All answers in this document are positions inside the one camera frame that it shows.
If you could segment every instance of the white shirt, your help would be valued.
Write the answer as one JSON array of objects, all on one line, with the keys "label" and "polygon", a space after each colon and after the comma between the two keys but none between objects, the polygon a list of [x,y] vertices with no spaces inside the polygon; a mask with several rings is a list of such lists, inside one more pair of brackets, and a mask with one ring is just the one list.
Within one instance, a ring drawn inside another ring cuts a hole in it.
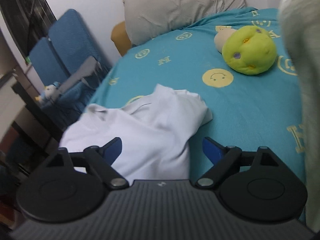
[{"label": "white shirt", "polygon": [[130,184],[135,179],[188,179],[188,140],[212,120],[200,96],[157,85],[151,95],[118,109],[89,105],[63,134],[60,147],[81,152],[114,137],[122,152],[112,167]]}]

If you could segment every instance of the plush toy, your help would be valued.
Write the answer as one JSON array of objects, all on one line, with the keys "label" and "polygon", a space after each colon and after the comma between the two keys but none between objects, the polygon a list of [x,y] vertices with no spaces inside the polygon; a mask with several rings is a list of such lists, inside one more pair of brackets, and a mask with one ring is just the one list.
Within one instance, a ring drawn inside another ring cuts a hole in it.
[{"label": "plush toy", "polygon": [[235,71],[246,75],[267,71],[277,57],[276,45],[271,36],[257,26],[221,30],[214,42],[225,62]]},{"label": "plush toy", "polygon": [[52,85],[44,87],[42,93],[36,97],[36,100],[43,106],[51,96],[58,90],[59,82],[54,82]]}]

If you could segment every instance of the blue bedsheet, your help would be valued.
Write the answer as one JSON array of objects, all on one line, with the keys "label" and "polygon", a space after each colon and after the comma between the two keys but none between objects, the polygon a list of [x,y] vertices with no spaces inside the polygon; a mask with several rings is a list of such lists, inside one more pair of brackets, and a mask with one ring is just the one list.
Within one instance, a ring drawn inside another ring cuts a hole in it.
[{"label": "blue bedsheet", "polygon": [[[265,28],[274,38],[279,57],[266,73],[235,72],[215,49],[217,31],[245,25]],[[223,77],[230,81],[230,75],[233,81],[220,88],[208,86],[203,75],[209,70],[221,82]],[[212,110],[213,121],[190,139],[192,180],[212,166],[201,148],[202,139],[210,136],[222,145],[246,151],[269,146],[305,182],[300,91],[282,44],[276,9],[243,8],[215,14],[130,49],[90,103],[119,108],[152,93],[157,83],[198,93]]]}]

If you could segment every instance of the gray pillow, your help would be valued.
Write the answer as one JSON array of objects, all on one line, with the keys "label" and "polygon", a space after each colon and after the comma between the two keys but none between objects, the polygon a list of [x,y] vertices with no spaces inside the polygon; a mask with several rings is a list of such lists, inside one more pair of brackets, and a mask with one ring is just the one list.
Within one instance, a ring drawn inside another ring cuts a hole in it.
[{"label": "gray pillow", "polygon": [[126,31],[134,45],[181,29],[220,11],[245,6],[245,0],[124,0]]}]

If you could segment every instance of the chair backrest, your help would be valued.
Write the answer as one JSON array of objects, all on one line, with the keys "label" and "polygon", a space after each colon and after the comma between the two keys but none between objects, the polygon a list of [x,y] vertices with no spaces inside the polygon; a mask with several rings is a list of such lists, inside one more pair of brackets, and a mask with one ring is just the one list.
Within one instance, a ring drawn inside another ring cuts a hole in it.
[{"label": "chair backrest", "polygon": [[55,81],[62,83],[70,76],[46,37],[37,42],[30,51],[29,58],[45,86]]},{"label": "chair backrest", "polygon": [[76,10],[69,9],[31,50],[29,58],[44,85],[64,82],[82,63],[93,56],[105,74],[111,69]]}]

